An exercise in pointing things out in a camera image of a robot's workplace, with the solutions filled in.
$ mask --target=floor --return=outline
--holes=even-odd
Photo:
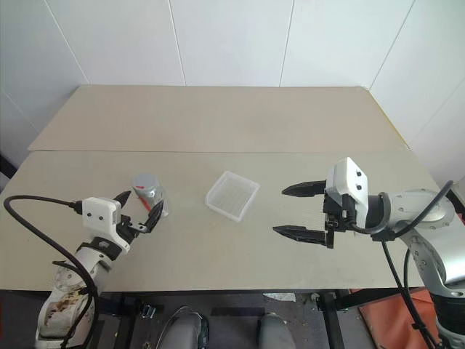
[[[141,295],[141,298],[157,305],[158,313],[153,319],[137,319],[131,349],[153,349],[166,320],[181,305],[188,305],[208,317],[209,347],[213,349],[257,348],[257,321],[261,314],[269,312],[287,321],[297,348],[329,348],[323,314],[309,294],[297,294],[296,302],[273,300],[262,294]],[[0,348],[33,347],[42,302],[40,298],[0,292],[3,326]],[[119,320],[112,316],[101,316],[100,320],[102,332],[91,347],[112,348]],[[375,348],[357,310],[340,313],[339,321],[346,348]]]

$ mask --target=beige table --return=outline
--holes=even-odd
[[[107,97],[96,98],[90,92],[94,88],[96,95]],[[168,88],[168,90],[174,95],[179,91],[181,94],[189,95],[188,89],[185,88]],[[228,89],[219,90],[224,94]],[[243,94],[243,98],[250,97],[250,94],[271,93],[274,104],[280,105],[275,102],[280,98],[278,89],[263,90],[264,92],[261,89],[231,89],[233,95]],[[135,103],[135,100],[140,102],[141,98],[135,91],[140,91],[145,96],[145,100],[161,103],[157,100],[157,96],[160,91],[164,91],[164,88],[84,87],[72,96],[33,144],[33,148],[37,151],[32,152],[26,159],[0,195],[0,199],[18,193],[67,200],[87,196],[111,197],[127,190],[134,174],[140,172],[157,174],[166,187],[171,213],[159,222],[151,235],[136,239],[127,256],[118,259],[116,268],[110,276],[108,291],[394,286],[381,246],[366,236],[354,236],[350,232],[337,233],[335,249],[330,250],[317,245],[299,244],[273,232],[272,226],[283,224],[302,224],[315,229],[323,227],[322,198],[292,198],[282,196],[280,191],[294,183],[323,179],[328,168],[345,156],[351,156],[364,169],[372,193],[410,188],[437,189],[435,183],[418,164],[414,155],[403,145],[382,112],[375,108],[376,104],[370,100],[366,91],[286,89],[283,94],[287,95],[291,90],[295,90],[301,96],[307,91],[309,97],[304,98],[307,100],[313,99],[315,91],[318,94],[324,91],[323,95],[328,103],[332,101],[328,108],[332,109],[334,105],[338,105],[341,110],[344,110],[344,107],[341,107],[342,103],[337,96],[339,94],[345,96],[345,93],[342,93],[345,91],[353,98],[359,96],[359,103],[362,105],[360,110],[364,112],[357,113],[354,110],[348,112],[351,121],[344,124],[347,127],[345,132],[338,128],[337,122],[332,119],[337,118],[330,113],[326,114],[326,118],[314,117],[313,124],[319,125],[320,132],[328,134],[326,138],[320,137],[321,141],[315,146],[317,149],[315,152],[302,150],[312,142],[307,137],[294,140],[294,143],[287,143],[277,137],[281,140],[277,142],[287,153],[257,150],[265,145],[275,149],[274,145],[267,143],[267,138],[261,137],[258,131],[247,134],[248,128],[243,125],[246,122],[244,120],[236,121],[234,130],[242,132],[237,135],[238,140],[248,140],[250,146],[247,149],[227,141],[219,147],[222,151],[229,151],[226,153],[187,152],[187,148],[197,143],[196,150],[213,147],[211,150],[216,151],[214,146],[219,145],[219,140],[208,138],[206,130],[202,127],[195,128],[195,123],[190,123],[189,128],[184,129],[183,132],[178,125],[178,137],[174,140],[168,137],[165,139],[156,137],[169,128],[165,112],[158,110],[155,107],[156,103],[150,107],[153,120],[148,118],[147,112],[147,123],[153,126],[139,129],[140,140],[149,133],[155,136],[151,143],[141,145],[131,138],[126,140],[123,135],[118,142],[112,137],[106,138],[106,135],[112,135],[115,131],[120,132],[125,127],[130,128],[132,119],[124,120],[123,113],[120,112],[122,108],[130,104],[135,108],[134,114],[137,115],[139,115],[138,110],[149,109],[146,105]],[[194,94],[202,92],[202,94],[215,95],[215,91],[215,89],[193,89]],[[110,100],[113,94],[116,96],[113,98],[113,103],[121,108],[117,106],[111,108],[118,117],[115,116],[114,123],[107,124],[106,121],[111,119],[111,115],[105,112],[105,108],[100,103],[102,99]],[[161,96],[161,99],[167,99],[163,93]],[[217,117],[209,110],[206,96],[203,96],[203,99],[199,97],[198,100],[203,101],[199,102],[202,105],[199,109],[203,111],[204,118],[209,117],[213,120]],[[366,111],[362,101],[368,105],[375,105],[375,107],[371,105],[373,113]],[[256,117],[264,120],[265,115],[258,112],[257,105],[255,108]],[[321,103],[318,104],[318,108],[315,110],[309,106],[305,114],[320,115],[327,111]],[[82,120],[79,121],[76,120],[79,114],[76,110],[81,109],[87,109],[88,113],[82,114]],[[172,123],[176,124],[178,115],[171,115],[171,118]],[[292,119],[294,123],[294,128],[289,130],[289,133],[302,135],[304,134],[302,125],[310,125],[303,112],[299,118],[276,113],[274,121],[271,122],[273,126],[267,129],[270,137],[280,132],[280,125],[286,118]],[[83,135],[83,132],[78,132],[78,127],[84,129],[83,125],[89,125],[92,120],[92,124],[96,125],[95,129],[86,133],[85,143],[79,144],[78,136],[73,136],[73,133]],[[370,123],[372,127],[370,130],[372,132],[368,134],[360,131],[358,126],[366,123]],[[221,125],[215,124],[215,121],[211,124],[216,125],[217,128],[212,127],[211,133],[219,132],[218,128]],[[184,137],[186,133],[203,134],[207,139],[202,137],[190,139],[188,136]],[[318,135],[312,129],[309,129],[308,133]],[[342,139],[332,139],[331,133],[340,134]],[[223,135],[225,140],[234,138],[228,132],[223,132]],[[352,143],[349,142],[352,138],[346,135],[355,136]],[[324,151],[323,143],[330,145],[331,151]],[[92,151],[88,151],[89,144],[92,145]],[[158,146],[163,151],[154,151]],[[60,147],[66,151],[55,151]],[[204,204],[206,192],[225,170],[234,171],[261,185],[255,201],[241,223],[235,223],[211,211]],[[23,213],[27,212],[31,222],[70,250],[75,249],[88,237],[88,233],[82,228],[81,217],[72,210],[37,202],[22,202],[15,206]],[[134,220],[145,218],[145,211],[134,196],[129,199],[124,211]],[[60,256],[16,223],[4,209],[0,210],[0,229],[0,288],[49,289],[56,270],[50,262],[60,259]],[[391,243],[390,246],[393,258],[400,268],[405,247],[400,241]],[[420,284],[419,276],[412,268],[411,285]]]

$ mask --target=wall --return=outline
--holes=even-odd
[[[16,165],[80,84],[364,86],[439,184],[465,175],[462,0],[0,6],[0,149]]]

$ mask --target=table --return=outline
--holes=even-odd
[[[165,186],[170,215],[118,259],[108,291],[392,287],[381,246],[366,236],[336,233],[330,250],[273,232],[272,226],[283,224],[323,227],[321,197],[280,191],[324,179],[345,156],[368,175],[371,193],[437,189],[361,88],[85,86],[31,149],[1,200],[19,193],[112,197],[140,172],[157,174]],[[225,170],[261,185],[241,223],[204,204]],[[70,250],[88,239],[81,217],[69,209],[15,206]],[[145,220],[134,196],[124,212]],[[60,257],[3,208],[0,227],[0,288],[49,289],[56,270],[50,262]],[[400,268],[405,246],[390,246]],[[411,285],[421,285],[414,267]]]

